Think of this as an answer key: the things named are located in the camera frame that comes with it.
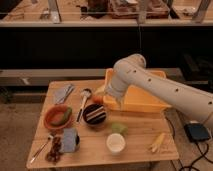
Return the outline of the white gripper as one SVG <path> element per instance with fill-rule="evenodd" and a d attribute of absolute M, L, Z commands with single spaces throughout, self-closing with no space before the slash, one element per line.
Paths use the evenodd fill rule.
<path fill-rule="evenodd" d="M 124 94 L 122 92 L 119 92 L 118 90 L 113 88 L 111 84 L 108 84 L 105 88 L 105 93 L 113 97 L 118 107 L 122 108 L 123 101 L 124 101 Z"/>

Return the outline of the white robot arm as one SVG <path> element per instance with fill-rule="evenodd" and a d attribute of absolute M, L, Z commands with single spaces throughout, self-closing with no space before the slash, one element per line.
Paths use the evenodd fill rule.
<path fill-rule="evenodd" d="M 158 77 L 146 69 L 141 54 L 118 60 L 105 92 L 121 102 L 130 85 L 142 88 L 213 131 L 213 93 Z"/>

